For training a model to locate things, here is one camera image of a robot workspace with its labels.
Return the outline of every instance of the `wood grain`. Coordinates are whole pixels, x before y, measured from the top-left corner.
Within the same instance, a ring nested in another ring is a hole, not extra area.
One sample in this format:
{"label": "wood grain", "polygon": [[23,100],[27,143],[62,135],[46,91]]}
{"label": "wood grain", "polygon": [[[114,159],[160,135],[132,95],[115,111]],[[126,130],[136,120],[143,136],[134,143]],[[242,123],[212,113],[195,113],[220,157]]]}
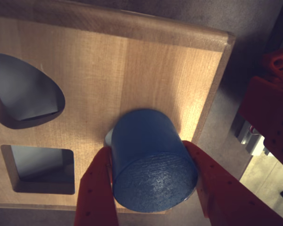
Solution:
{"label": "wood grain", "polygon": [[0,53],[43,71],[66,100],[62,114],[45,124],[0,124],[0,147],[72,150],[76,190],[14,192],[0,149],[0,207],[74,207],[81,176],[106,133],[130,110],[160,110],[182,139],[192,140],[201,132],[232,44],[226,32],[151,16],[47,0],[0,1]]}

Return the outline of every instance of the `wooden board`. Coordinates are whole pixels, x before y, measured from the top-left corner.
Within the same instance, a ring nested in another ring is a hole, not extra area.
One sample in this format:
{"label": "wooden board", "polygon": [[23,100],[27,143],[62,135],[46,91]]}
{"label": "wooden board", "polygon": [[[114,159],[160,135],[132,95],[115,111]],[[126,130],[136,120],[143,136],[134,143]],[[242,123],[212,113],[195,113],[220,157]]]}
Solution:
{"label": "wooden board", "polygon": [[0,150],[0,207],[75,209],[80,178],[106,133],[136,108],[162,111],[182,139],[196,143],[233,42],[226,32],[130,12],[0,0],[0,53],[43,71],[66,99],[62,114],[45,124],[0,124],[0,146],[72,150],[76,190],[14,192]]}

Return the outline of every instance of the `hole in board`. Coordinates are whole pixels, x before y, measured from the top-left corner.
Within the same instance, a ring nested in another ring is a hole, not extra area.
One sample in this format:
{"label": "hole in board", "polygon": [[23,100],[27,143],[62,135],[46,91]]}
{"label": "hole in board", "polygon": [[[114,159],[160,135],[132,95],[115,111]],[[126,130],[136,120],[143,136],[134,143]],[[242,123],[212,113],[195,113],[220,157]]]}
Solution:
{"label": "hole in board", "polygon": [[13,190],[20,193],[74,194],[74,153],[68,149],[2,145]]}
{"label": "hole in board", "polygon": [[274,66],[275,67],[281,67],[283,64],[283,60],[282,59],[278,59],[276,61],[274,61]]}
{"label": "hole in board", "polygon": [[58,117],[65,98],[58,85],[30,64],[0,54],[0,123],[23,129]]}

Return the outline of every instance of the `square hole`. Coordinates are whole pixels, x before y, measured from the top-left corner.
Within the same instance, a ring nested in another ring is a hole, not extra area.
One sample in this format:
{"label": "square hole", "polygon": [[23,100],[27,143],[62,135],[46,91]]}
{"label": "square hole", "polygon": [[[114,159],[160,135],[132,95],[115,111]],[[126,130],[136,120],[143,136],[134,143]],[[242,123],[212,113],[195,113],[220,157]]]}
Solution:
{"label": "square hole", "polygon": [[75,193],[71,150],[17,145],[2,145],[1,150],[15,192]]}

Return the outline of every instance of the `wooden surface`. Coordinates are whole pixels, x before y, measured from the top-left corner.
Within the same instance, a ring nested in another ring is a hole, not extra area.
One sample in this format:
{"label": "wooden surface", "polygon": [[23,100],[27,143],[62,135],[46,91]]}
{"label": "wooden surface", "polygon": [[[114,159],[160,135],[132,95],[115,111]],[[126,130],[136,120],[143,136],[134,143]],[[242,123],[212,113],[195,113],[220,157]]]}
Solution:
{"label": "wooden surface", "polygon": [[[145,15],[62,2],[0,1],[0,53],[43,71],[66,99],[62,114],[43,125],[15,130],[0,124],[0,146],[72,150],[78,191],[105,134],[125,112],[160,110],[182,139],[199,137],[233,40],[226,32]],[[68,210],[76,199],[77,192],[14,192],[0,150],[0,207]]]}

